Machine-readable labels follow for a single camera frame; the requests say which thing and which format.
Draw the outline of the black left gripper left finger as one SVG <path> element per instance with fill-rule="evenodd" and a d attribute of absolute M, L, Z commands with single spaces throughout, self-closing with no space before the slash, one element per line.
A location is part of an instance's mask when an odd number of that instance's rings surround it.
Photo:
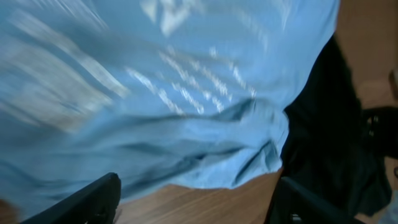
<path fill-rule="evenodd" d="M 21 224 L 113 224 L 121 180 L 110 172 Z"/>

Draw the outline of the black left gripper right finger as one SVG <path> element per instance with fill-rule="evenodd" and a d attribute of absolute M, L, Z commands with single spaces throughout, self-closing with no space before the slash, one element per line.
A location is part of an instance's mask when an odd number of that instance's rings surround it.
<path fill-rule="evenodd" d="M 277 182 L 264 224 L 363 224 L 289 177 Z"/>

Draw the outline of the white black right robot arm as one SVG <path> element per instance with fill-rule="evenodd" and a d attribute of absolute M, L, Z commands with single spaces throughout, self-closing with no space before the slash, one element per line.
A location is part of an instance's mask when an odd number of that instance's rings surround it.
<path fill-rule="evenodd" d="M 385 157 L 397 159 L 397 107 L 363 110 L 361 130 L 361 146 L 376 158 L 385 174 Z"/>

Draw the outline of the light blue t-shirt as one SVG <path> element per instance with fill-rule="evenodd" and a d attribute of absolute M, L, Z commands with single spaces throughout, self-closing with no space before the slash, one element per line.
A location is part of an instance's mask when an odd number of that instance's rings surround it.
<path fill-rule="evenodd" d="M 281 168 L 332 0 L 2 0 L 1 198 L 29 218 L 108 172 L 134 200 Z"/>

